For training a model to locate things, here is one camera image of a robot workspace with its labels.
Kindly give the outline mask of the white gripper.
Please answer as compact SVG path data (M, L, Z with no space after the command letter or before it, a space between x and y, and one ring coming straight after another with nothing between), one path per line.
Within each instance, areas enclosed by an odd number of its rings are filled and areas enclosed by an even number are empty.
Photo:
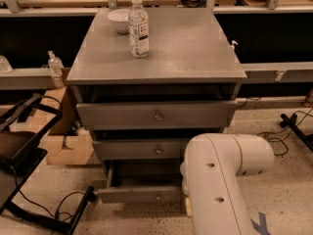
M188 189L188 185L187 185L187 168L186 168L186 163L185 162L182 162L180 164L180 173L182 175L182 190L183 190L183 193L186 196L189 196L189 189ZM192 207L191 207L191 200L190 200L189 197L185 197L185 211L186 211L187 217L192 217L193 216Z

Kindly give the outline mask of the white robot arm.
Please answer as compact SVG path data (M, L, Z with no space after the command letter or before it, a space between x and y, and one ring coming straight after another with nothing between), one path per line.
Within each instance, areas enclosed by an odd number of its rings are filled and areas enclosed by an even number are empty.
M264 173L273 163L271 145L256 135L206 133L192 138L180 171L195 235L252 235L237 178Z

